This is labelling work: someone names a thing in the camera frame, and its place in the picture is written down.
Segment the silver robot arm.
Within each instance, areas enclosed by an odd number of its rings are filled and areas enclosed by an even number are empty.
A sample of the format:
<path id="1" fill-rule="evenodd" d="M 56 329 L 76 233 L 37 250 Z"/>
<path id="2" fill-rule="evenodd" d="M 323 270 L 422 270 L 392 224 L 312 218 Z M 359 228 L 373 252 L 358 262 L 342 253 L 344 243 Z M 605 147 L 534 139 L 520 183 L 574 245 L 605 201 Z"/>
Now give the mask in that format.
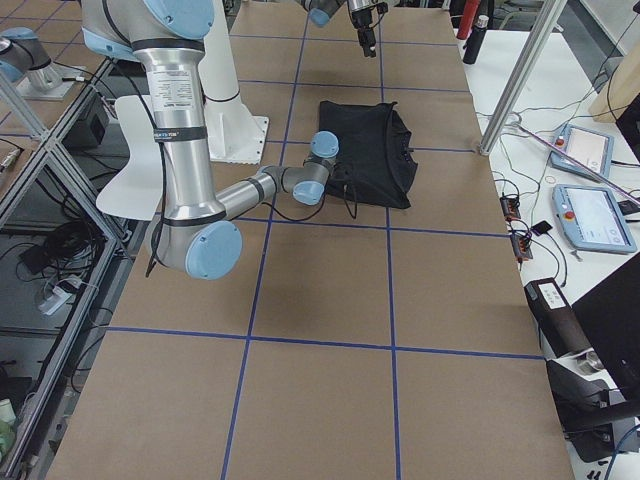
<path id="1" fill-rule="evenodd" d="M 340 8 L 346 4 L 349 20 L 357 32 L 358 42 L 364 56 L 368 58 L 377 56 L 373 12 L 376 11 L 379 19 L 382 19 L 388 11 L 388 5 L 385 2 L 373 0 L 306 0 L 299 1 L 299 4 L 307 12 L 309 20 L 320 28 L 326 26 Z"/>
<path id="2" fill-rule="evenodd" d="M 281 191 L 303 204 L 321 201 L 339 151 L 328 131 L 314 135 L 302 166 L 266 166 L 216 191 L 213 143 L 227 154 L 255 146 L 267 122 L 242 103 L 221 2 L 84 1 L 81 8 L 90 50 L 145 70 L 149 96 L 139 103 L 161 169 L 146 237 L 151 266 L 221 278 L 243 246 L 233 218 Z"/>

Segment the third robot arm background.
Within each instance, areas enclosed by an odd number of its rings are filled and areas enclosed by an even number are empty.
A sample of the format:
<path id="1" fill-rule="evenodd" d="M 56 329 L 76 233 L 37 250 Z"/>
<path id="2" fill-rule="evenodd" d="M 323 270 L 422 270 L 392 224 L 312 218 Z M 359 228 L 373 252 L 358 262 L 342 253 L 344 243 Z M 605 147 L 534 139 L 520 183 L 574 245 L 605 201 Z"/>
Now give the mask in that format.
<path id="1" fill-rule="evenodd" d="M 45 50 L 37 34 L 27 27 L 1 32 L 1 73 L 25 99 L 61 101 L 75 76 L 65 77 Z"/>

